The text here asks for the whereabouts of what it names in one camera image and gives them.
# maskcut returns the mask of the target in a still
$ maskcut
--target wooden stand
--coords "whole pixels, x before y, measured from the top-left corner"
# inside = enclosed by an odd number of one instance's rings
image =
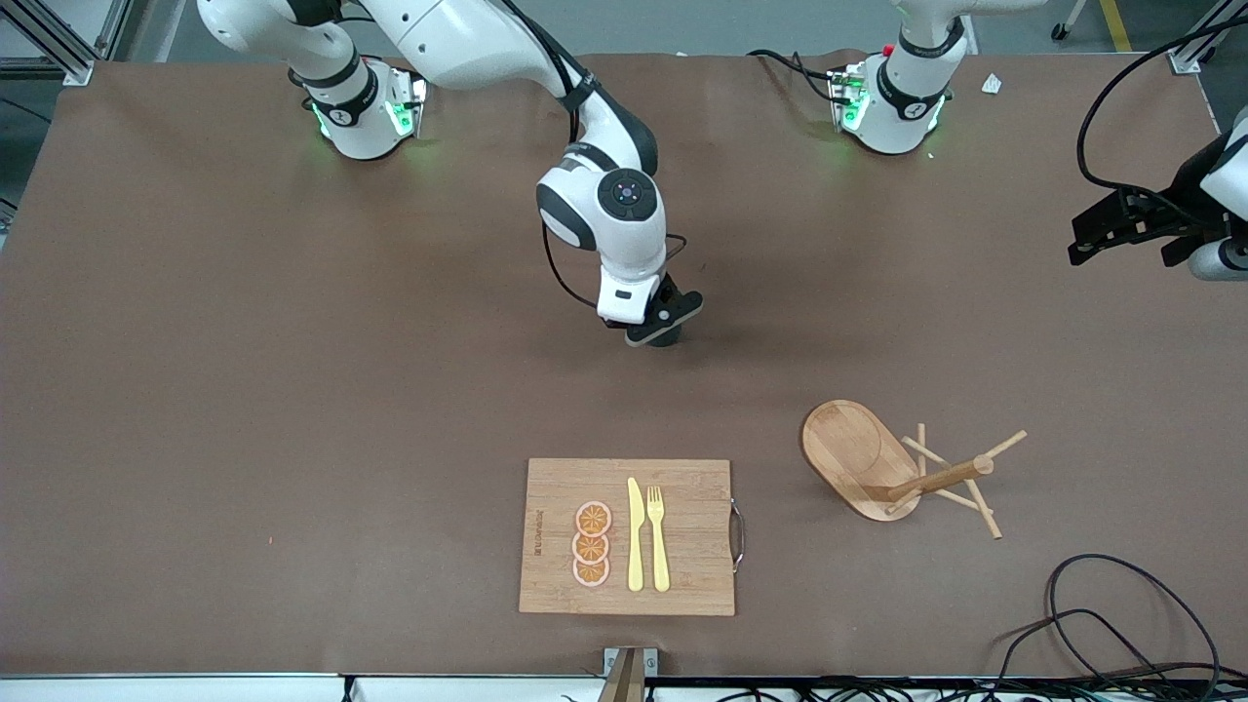
[[[899,443],[870,410],[849,400],[834,400],[806,417],[801,443],[815,472],[867,518],[900,520],[915,510],[921,496],[935,493],[980,512],[992,538],[1001,538],[993,512],[975,481],[992,473],[993,460],[1022,441],[1027,432],[1020,431],[957,465],[950,465],[927,448],[926,435],[927,427],[919,425],[919,441],[906,436]],[[917,465],[901,443],[919,453]],[[942,470],[929,473],[929,458]],[[947,490],[960,482],[970,491],[970,500]]]
[[[640,648],[620,648],[612,663],[598,702],[641,702],[645,695],[645,663]]]

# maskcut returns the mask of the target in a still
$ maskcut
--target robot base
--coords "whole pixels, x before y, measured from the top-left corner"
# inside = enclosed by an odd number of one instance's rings
[[[845,87],[834,86],[834,91],[851,100],[850,105],[832,104],[832,121],[836,126],[852,134],[864,146],[880,154],[905,154],[912,151],[929,131],[936,129],[936,119],[945,99],[926,110],[920,119],[904,120],[897,109],[880,95],[877,72],[885,56],[869,56],[861,64],[846,67],[840,81]]]

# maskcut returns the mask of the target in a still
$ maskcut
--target metal frame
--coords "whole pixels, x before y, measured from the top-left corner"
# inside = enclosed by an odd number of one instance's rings
[[[12,229],[15,216],[17,216],[17,209],[0,201],[0,251],[4,251],[4,242],[9,239],[9,230]]]
[[[0,72],[62,71],[65,85],[86,85],[94,61],[112,57],[132,4],[132,0],[114,0],[100,34],[94,42],[87,42],[42,0],[0,0],[0,16],[46,56],[45,60],[0,59]]]
[[[791,691],[795,682],[817,678],[648,678],[658,686],[656,700],[665,702],[715,702],[743,688],[761,690],[784,702],[797,702]],[[198,675],[77,675],[77,676],[0,676],[0,696],[12,702],[129,702],[140,697],[233,700],[237,702],[408,702],[412,700],[508,700],[509,702],[549,702],[570,698],[592,702],[605,691],[599,676],[359,676],[347,692],[346,678],[322,673],[198,673]],[[970,678],[926,678],[907,687],[916,702],[936,702],[965,685]],[[824,696],[844,692],[835,681],[815,683]],[[998,702],[1047,701],[1040,696],[1001,692]],[[869,696],[854,696],[865,702]],[[1138,702],[1123,692],[1104,692],[1104,702]],[[988,702],[987,692],[977,692],[966,702]]]
[[[1198,31],[1209,25],[1233,20],[1242,16],[1246,11],[1248,11],[1248,0],[1218,0],[1191,31]],[[1201,72],[1201,64],[1213,57],[1213,52],[1217,51],[1222,40],[1227,37],[1228,31],[1231,30],[1196,39],[1178,49],[1171,50],[1166,55],[1166,59],[1171,62],[1171,70],[1176,74]]]

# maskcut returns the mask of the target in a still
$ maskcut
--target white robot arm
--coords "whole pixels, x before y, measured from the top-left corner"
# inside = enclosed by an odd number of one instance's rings
[[[966,56],[962,15],[1018,12],[1047,0],[890,0],[901,11],[901,36],[836,76],[840,129],[881,154],[905,154],[936,127],[948,80]]]
[[[1192,275],[1209,281],[1248,281],[1248,109],[1231,131],[1179,166],[1158,195],[1116,190],[1075,217],[1071,264],[1123,244],[1163,236],[1166,266],[1184,260]],[[1182,207],[1187,217],[1174,206]]]
[[[411,77],[362,60],[333,24],[342,0],[197,0],[205,25],[238,51],[291,66],[346,156],[384,156],[412,134]],[[701,310],[666,275],[666,219],[653,176],[654,135],[540,26],[492,0],[362,0],[431,84],[472,90],[508,79],[542,85],[584,134],[538,182],[538,210],[559,239],[602,256],[597,311],[631,346],[674,341]]]

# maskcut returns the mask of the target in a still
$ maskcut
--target plastic knife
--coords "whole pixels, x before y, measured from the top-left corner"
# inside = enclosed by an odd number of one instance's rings
[[[641,525],[645,523],[645,502],[641,501],[641,488],[635,478],[628,478],[628,588],[639,592],[643,587],[641,575]]]

